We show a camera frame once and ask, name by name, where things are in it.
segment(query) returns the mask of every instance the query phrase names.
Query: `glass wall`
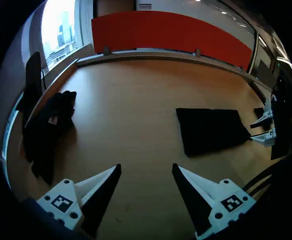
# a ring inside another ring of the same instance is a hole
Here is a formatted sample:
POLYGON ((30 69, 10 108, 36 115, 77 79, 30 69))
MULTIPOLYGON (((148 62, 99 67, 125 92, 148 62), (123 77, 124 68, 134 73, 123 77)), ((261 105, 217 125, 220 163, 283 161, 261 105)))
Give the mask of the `glass wall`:
POLYGON ((49 70, 78 48, 74 15, 75 0, 48 0, 46 3, 41 37, 49 70))

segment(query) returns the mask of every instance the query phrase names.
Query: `office chair backrest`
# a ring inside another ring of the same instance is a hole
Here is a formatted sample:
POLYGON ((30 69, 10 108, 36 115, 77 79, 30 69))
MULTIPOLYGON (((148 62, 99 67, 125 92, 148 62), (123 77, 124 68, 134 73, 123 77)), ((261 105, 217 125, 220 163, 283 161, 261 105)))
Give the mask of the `office chair backrest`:
POLYGON ((35 52, 26 64, 26 86, 16 108, 23 113, 22 129, 41 95, 41 57, 39 52, 35 52))

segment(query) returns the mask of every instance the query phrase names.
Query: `red partition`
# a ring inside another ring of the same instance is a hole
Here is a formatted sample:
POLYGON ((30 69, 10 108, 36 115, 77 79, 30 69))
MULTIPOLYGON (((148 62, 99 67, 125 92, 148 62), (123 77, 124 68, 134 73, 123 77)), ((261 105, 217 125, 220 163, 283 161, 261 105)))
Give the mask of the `red partition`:
POLYGON ((96 52, 166 48, 210 56, 247 70, 252 50, 229 33, 185 15, 159 11, 120 12, 92 19, 96 52))

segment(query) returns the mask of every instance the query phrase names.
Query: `black cloth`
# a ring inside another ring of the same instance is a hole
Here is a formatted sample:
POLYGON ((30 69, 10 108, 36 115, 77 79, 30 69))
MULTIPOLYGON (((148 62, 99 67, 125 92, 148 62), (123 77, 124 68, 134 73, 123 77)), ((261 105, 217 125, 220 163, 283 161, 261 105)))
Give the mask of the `black cloth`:
POLYGON ((188 157, 243 144, 251 136, 237 110, 177 108, 176 113, 188 157))
POLYGON ((65 91, 51 97, 44 108, 24 129, 23 145, 27 160, 33 162, 36 177, 51 184, 54 171, 54 150, 60 136, 73 126, 76 92, 65 91))

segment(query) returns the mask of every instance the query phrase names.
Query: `black cable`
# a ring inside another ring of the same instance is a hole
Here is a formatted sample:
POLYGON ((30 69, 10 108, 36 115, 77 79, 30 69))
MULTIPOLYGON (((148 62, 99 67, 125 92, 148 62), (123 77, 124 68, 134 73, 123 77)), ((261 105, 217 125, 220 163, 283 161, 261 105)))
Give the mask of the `black cable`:
POLYGON ((41 72, 42 72, 43 86, 44 86, 44 89, 47 90, 46 82, 44 81, 44 72, 43 72, 43 69, 41 69, 41 72))
POLYGON ((261 189, 265 188, 266 186, 270 185, 273 181, 273 176, 270 176, 265 181, 263 181, 261 184, 259 184, 257 187, 255 187, 250 193, 249 196, 253 196, 256 193, 258 193, 261 189))
POLYGON ((260 180, 262 180, 263 178, 272 175, 273 172, 276 170, 276 168, 280 165, 281 161, 278 161, 277 163, 271 165, 270 167, 266 168, 264 171, 262 171, 261 173, 259 173, 256 177, 254 177, 253 179, 251 179, 244 187, 243 190, 247 191, 249 188, 251 188, 253 185, 255 185, 256 183, 258 183, 260 180))

